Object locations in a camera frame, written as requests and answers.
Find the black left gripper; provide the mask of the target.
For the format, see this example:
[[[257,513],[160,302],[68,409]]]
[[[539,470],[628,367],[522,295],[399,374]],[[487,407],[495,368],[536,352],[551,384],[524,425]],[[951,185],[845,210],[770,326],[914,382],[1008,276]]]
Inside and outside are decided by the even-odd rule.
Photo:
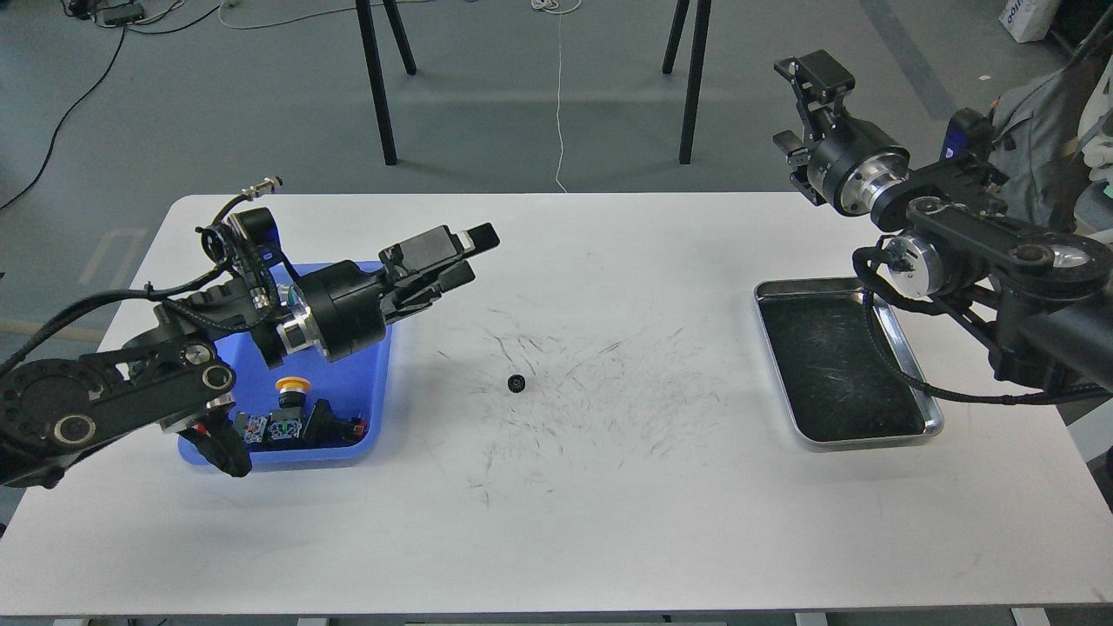
[[[314,344],[329,362],[377,344],[391,325],[476,280],[464,260],[500,242],[490,223],[461,233],[440,225],[383,250],[383,264],[345,260],[303,273],[296,290]]]

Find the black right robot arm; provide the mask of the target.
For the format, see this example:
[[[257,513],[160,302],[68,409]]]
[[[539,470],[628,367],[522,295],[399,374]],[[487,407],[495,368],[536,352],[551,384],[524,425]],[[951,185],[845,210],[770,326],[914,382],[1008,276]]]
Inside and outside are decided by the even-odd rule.
[[[1110,397],[1110,247],[1061,227],[1016,219],[989,162],[989,119],[951,116],[940,158],[922,168],[877,124],[851,116],[856,80],[824,50],[776,61],[802,135],[785,130],[796,190],[880,229],[851,253],[866,303],[949,316],[987,350],[994,376],[1028,395],[974,397],[894,370],[903,384],[953,402],[1047,405]]]

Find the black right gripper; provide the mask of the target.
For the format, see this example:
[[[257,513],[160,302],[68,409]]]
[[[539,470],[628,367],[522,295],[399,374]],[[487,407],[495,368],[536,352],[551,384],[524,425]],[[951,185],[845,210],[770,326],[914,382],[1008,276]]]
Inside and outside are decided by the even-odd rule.
[[[831,53],[784,58],[774,69],[792,88],[804,139],[816,143],[808,150],[792,130],[772,136],[791,185],[814,206],[827,203],[843,216],[869,214],[883,190],[908,178],[910,153],[877,124],[843,121],[856,79]]]

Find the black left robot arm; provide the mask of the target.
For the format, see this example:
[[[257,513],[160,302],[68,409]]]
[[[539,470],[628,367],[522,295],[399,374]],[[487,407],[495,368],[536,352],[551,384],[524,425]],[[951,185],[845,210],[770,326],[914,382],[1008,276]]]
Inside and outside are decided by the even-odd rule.
[[[248,186],[199,227],[211,260],[205,274],[176,288],[104,290],[76,301],[4,360],[4,486],[51,489],[72,466],[152,423],[243,478],[253,463],[228,417],[237,376],[218,354],[221,338],[247,334],[270,368],[308,348],[335,362],[472,281],[470,258],[500,243],[492,224],[461,233],[441,225],[382,250],[373,272],[345,260],[299,274],[270,211],[242,209],[280,183],[270,176]],[[151,303],[157,325],[115,351],[29,359],[79,317],[127,300]]]

